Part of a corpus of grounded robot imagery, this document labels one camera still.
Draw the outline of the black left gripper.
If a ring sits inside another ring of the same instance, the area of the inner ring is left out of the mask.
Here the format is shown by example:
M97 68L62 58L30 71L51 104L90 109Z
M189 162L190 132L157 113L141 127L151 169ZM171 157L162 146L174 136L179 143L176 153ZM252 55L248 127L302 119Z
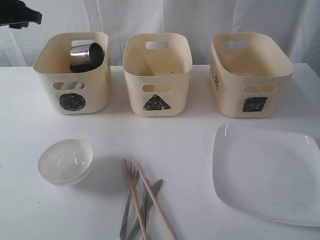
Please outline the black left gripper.
M42 14L26 6L21 0L0 1L0 26L11 29L27 28L29 23L40 25Z

